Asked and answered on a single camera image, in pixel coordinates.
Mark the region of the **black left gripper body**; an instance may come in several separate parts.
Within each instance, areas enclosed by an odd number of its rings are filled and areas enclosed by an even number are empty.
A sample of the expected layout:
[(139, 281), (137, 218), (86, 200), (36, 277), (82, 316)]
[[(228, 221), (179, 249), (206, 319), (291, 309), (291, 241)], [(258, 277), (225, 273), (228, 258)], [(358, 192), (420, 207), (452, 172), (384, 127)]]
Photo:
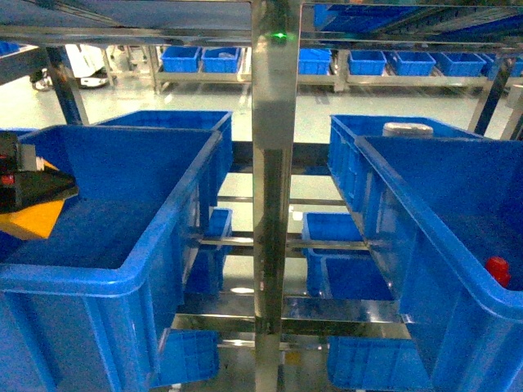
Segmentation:
[(1, 212), (14, 213), (78, 195), (76, 179), (36, 154), (17, 134), (1, 133)]

